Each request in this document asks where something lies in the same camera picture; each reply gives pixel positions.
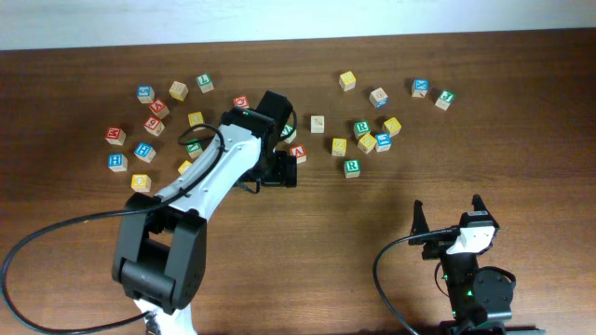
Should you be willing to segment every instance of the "robotic arm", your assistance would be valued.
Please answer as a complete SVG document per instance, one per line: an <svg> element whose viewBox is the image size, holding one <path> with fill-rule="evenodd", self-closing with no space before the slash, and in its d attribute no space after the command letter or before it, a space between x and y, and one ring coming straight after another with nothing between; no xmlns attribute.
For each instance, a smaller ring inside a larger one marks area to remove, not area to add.
<svg viewBox="0 0 596 335"><path fill-rule="evenodd" d="M154 212L122 219L112 278L143 312L147 332L196 334L190 301L205 274L207 222L237 181L267 186L296 186L296 159L276 152L293 108L288 100L267 91L256 110L234 107L222 116L221 140L215 137L197 161L155 197L134 194L126 209L147 208L166 201L215 166L188 194ZM173 232L171 247L149 233Z"/></svg>

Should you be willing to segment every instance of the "white wall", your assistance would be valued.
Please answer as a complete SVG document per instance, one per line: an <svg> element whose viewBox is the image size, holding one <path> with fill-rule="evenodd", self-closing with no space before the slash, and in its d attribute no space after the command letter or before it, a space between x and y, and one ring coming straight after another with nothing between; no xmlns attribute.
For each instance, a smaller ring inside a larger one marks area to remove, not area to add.
<svg viewBox="0 0 596 335"><path fill-rule="evenodd" d="M596 26L596 0L0 0L0 49Z"/></svg>

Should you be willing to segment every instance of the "brown tabletop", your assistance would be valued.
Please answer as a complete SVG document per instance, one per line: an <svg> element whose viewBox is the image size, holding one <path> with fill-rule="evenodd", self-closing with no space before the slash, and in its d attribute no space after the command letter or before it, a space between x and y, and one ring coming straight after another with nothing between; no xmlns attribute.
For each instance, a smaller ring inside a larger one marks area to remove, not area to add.
<svg viewBox="0 0 596 335"><path fill-rule="evenodd" d="M267 89L287 95L298 113L307 161L298 187L258 195L232 190L209 223L207 271L192 302L197 331L211 333L358 333L401 326L377 294L373 259L410 232L413 202L424 202L431 229L459 222L480 194L501 225L479 258L518 278L510 326L552 334L596 329L596 31L461 33L390 37L101 47L0 53L0 255L28 233L73 216L122 208L130 176L146 173L151 194L178 177L189 159L176 143L187 115L217 123L234 97L256 106ZM339 74L351 70L355 89ZM209 73L203 94L195 77ZM414 77L430 97L413 99ZM184 102L171 83L189 87ZM151 85L171 113L159 137L142 124L135 96ZM368 100L382 87L388 104ZM439 90L456 98L444 112ZM325 116L311 134L310 115ZM353 122L373 132L396 116L403 129L388 152L357 148ZM103 137L122 127L124 146ZM333 137L346 157L331 156ZM135 146L156 148L150 164ZM281 143L278 148L288 149ZM107 155L122 152L127 172ZM359 178L343 162L359 159ZM22 312L53 328L79 328L139 313L110 271L120 219L92 221L43 236L8 273ZM399 246L381 261L387 296L414 325L450 320L435 287L434 261ZM3 305L2 332L29 334ZM141 322L112 330L141 334Z"/></svg>

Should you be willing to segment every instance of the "wood grain surface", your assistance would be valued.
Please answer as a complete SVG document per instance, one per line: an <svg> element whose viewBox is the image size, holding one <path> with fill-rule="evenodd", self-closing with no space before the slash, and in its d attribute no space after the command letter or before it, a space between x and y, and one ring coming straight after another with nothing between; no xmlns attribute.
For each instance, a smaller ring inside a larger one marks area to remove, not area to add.
<svg viewBox="0 0 596 335"><path fill-rule="evenodd" d="M267 89L287 95L307 150L295 189L234 189L213 215L207 272L192 302L194 324L213 334L336 334L399 330L373 283L377 252L407 235L413 201L424 202L431 229L457 224L482 195L501 225L480 264L518 277L511 326L549 334L596 329L596 31L463 33L152 47L102 47L0 53L0 255L56 221L122 208L132 173L147 173L152 193L188 159L176 138L187 115L216 123L246 95L256 106ZM356 89L343 92L351 70ZM215 90L202 94L195 76ZM456 94L447 112L413 99L410 80ZM190 93L169 97L174 81ZM171 110L158 138L136 87L153 86ZM389 103L368 101L382 87ZM312 114L325 133L310 134ZM373 132L396 116L403 125L389 152L362 153L353 122ZM123 147L103 138L127 133ZM347 180L333 137L348 138L346 158L362 164ZM133 155L147 141L151 164ZM283 143L280 149L287 149ZM129 170L114 173L121 152ZM25 315L54 328L79 328L136 315L113 282L119 219L92 221L36 240L15 259L10 294ZM420 247L386 254L380 277L408 320L432 327L451 319L435 288L435 262ZM4 334L30 334L2 305ZM141 334L144 325L112 330Z"/></svg>

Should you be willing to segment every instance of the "wooden cube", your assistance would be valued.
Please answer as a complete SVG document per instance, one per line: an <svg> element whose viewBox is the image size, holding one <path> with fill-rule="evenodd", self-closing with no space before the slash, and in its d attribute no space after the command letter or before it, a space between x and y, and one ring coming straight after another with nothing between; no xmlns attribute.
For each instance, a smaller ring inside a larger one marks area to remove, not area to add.
<svg viewBox="0 0 596 335"><path fill-rule="evenodd" d="M391 137L387 133L380 133L374 136L376 139L376 145L374 146L374 150L377 153L387 151L391 148Z"/></svg>
<svg viewBox="0 0 596 335"><path fill-rule="evenodd" d="M122 128L119 127L109 127L108 132L105 133L105 139L110 144L122 145L126 138L127 134L125 134Z"/></svg>
<svg viewBox="0 0 596 335"><path fill-rule="evenodd" d="M153 134L155 136L159 136L159 134L161 134L161 132L166 128L166 126L164 126L164 123L161 122L160 119L154 117L154 116L149 116L149 118L147 119L147 121L145 121L145 124L142 125L150 134Z"/></svg>
<svg viewBox="0 0 596 335"><path fill-rule="evenodd" d="M343 157L347 148L346 139L333 139L332 155Z"/></svg>
<svg viewBox="0 0 596 335"><path fill-rule="evenodd" d="M441 108L443 111L447 111L447 108L449 108L449 105L451 105L451 103L454 102L454 99L455 95L452 92L444 90L439 95L439 98L437 99L435 106Z"/></svg>
<svg viewBox="0 0 596 335"><path fill-rule="evenodd" d="M356 178L360 175L360 161L358 159L347 160L344 163L346 178Z"/></svg>
<svg viewBox="0 0 596 335"><path fill-rule="evenodd" d="M203 93L213 90L213 82L211 81L211 77L208 74L202 74L198 76L196 78L196 82Z"/></svg>
<svg viewBox="0 0 596 335"><path fill-rule="evenodd" d="M151 112L153 112L153 114L159 117L160 119L163 119L164 117L166 117L166 115L169 114L168 106L166 106L166 103L160 99L156 99L155 101L153 101L149 105L149 109L151 109Z"/></svg>
<svg viewBox="0 0 596 335"><path fill-rule="evenodd" d="M184 98L188 95L188 87L181 82L175 81L169 88L169 94L176 100L184 101Z"/></svg>
<svg viewBox="0 0 596 335"><path fill-rule="evenodd" d="M356 77L351 71L341 74L339 76L339 86L341 86L344 91L356 87Z"/></svg>
<svg viewBox="0 0 596 335"><path fill-rule="evenodd" d="M360 141L358 141L358 147L365 154L371 152L374 149L375 145L376 139L371 134L365 134L364 136L362 136Z"/></svg>
<svg viewBox="0 0 596 335"><path fill-rule="evenodd" d="M141 142L134 151L134 154L143 162L151 163L153 157L156 156L156 151L151 145Z"/></svg>
<svg viewBox="0 0 596 335"><path fill-rule="evenodd" d="M412 97L424 98L428 93L428 80L414 79L412 83Z"/></svg>
<svg viewBox="0 0 596 335"><path fill-rule="evenodd" d="M203 148L201 148L200 143L188 144L186 145L186 152L191 158L195 159L203 154Z"/></svg>
<svg viewBox="0 0 596 335"><path fill-rule="evenodd" d="M151 179L147 175L134 174L130 187L136 192L149 192L151 190Z"/></svg>
<svg viewBox="0 0 596 335"><path fill-rule="evenodd" d="M288 134L291 133L291 130L293 129L293 126L290 125L286 125L283 130L281 131L281 136L286 136ZM284 140L286 143L290 144L292 141L294 141L294 139L296 138L296 134L298 133L298 130L294 130L294 132L291 134L291 136L289 136L286 140Z"/></svg>
<svg viewBox="0 0 596 335"><path fill-rule="evenodd" d="M371 92L371 95L369 96L369 100L371 101L374 108L381 108L382 106L384 106L387 103L387 100L389 100L389 97L383 91L383 89L379 87L376 90L374 90L373 92Z"/></svg>
<svg viewBox="0 0 596 335"><path fill-rule="evenodd" d="M242 108L249 108L249 100L246 96L234 98L234 105Z"/></svg>
<svg viewBox="0 0 596 335"><path fill-rule="evenodd" d="M354 124L354 135L356 136L356 140L369 133L371 133L371 126L369 126L368 121L359 121Z"/></svg>
<svg viewBox="0 0 596 335"><path fill-rule="evenodd" d="M312 134L322 134L325 132L325 116L310 116L310 132Z"/></svg>
<svg viewBox="0 0 596 335"><path fill-rule="evenodd" d="M141 103L151 103L156 98L156 93L150 86L139 86L137 88L137 98Z"/></svg>
<svg viewBox="0 0 596 335"><path fill-rule="evenodd" d="M306 161L306 150L302 144L291 147L290 154L296 156L296 164Z"/></svg>
<svg viewBox="0 0 596 335"><path fill-rule="evenodd" d="M178 172L183 175L184 172L186 172L186 170L191 167L193 165L193 163L189 162L189 161L184 161L184 163L182 165L180 165L180 167L178 167Z"/></svg>
<svg viewBox="0 0 596 335"><path fill-rule="evenodd" d="M123 154L110 154L108 156L108 167L113 172L126 171L129 167L129 161Z"/></svg>
<svg viewBox="0 0 596 335"><path fill-rule="evenodd" d="M190 127L192 126L196 126L196 125L200 125L200 124L204 124L205 120L203 120L203 113L201 112L196 112L196 113L190 113L188 115L188 123L190 123ZM193 131L199 131L201 129L204 129L203 127L198 127Z"/></svg>
<svg viewBox="0 0 596 335"><path fill-rule="evenodd" d="M389 134L389 137L394 137L400 133L401 124L397 118L391 117L383 123L383 131Z"/></svg>

